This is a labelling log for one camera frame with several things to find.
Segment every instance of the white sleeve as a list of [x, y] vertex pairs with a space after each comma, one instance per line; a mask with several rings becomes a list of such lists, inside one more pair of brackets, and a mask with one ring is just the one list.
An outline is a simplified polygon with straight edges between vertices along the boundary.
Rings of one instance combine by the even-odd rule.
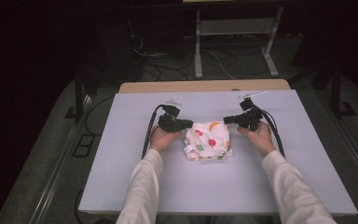
[[123, 209], [116, 223], [154, 224], [158, 209], [158, 180], [163, 168], [161, 155], [148, 149], [132, 171]]
[[282, 223], [336, 223], [301, 173], [279, 151], [269, 153], [262, 166], [275, 194]]

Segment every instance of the person's right hand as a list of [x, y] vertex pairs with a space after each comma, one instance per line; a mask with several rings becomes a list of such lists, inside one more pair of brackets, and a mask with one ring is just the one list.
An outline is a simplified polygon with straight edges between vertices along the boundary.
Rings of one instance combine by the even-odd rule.
[[258, 128], [254, 132], [238, 127], [237, 131], [247, 136], [252, 145], [257, 148], [262, 157], [266, 157], [270, 152], [276, 150], [271, 138], [271, 129], [263, 121], [257, 123]]

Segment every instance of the hand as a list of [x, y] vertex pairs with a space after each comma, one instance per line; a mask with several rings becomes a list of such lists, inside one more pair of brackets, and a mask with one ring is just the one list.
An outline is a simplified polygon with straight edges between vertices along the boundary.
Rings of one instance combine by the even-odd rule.
[[150, 148], [155, 149], [159, 154], [162, 154], [167, 149], [173, 140], [180, 137], [182, 132], [167, 133], [159, 127], [153, 127], [152, 135], [150, 137]]
[[242, 127], [238, 127], [237, 131], [248, 137], [251, 144], [257, 148], [262, 157], [266, 157], [270, 152], [276, 150], [272, 143], [271, 129], [269, 125], [263, 121], [257, 123], [258, 128], [254, 132]]

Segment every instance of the dark background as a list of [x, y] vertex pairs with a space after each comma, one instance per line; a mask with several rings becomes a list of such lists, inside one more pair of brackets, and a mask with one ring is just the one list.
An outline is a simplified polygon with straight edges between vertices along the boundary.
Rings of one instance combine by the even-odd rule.
[[[307, 68], [327, 55], [358, 85], [358, 1], [325, 2], [286, 7], [278, 33], [304, 34], [294, 65]], [[65, 4], [95, 7], [88, 1]], [[238, 16], [234, 12], [209, 10], [206, 15]], [[182, 36], [193, 35], [194, 22], [189, 10], [101, 13], [62, 10], [55, 1], [0, 1], [0, 209], [51, 108], [75, 76], [91, 93], [101, 83], [136, 81], [142, 61], [132, 50], [131, 34], [142, 35], [152, 50], [180, 54]]]

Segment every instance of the crumpled fabric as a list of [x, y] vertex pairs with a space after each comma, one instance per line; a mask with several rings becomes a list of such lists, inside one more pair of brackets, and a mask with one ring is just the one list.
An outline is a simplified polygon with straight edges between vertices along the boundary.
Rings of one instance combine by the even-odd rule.
[[229, 143], [228, 125], [223, 121], [193, 123], [193, 127], [186, 130], [187, 159], [224, 160], [233, 154]]

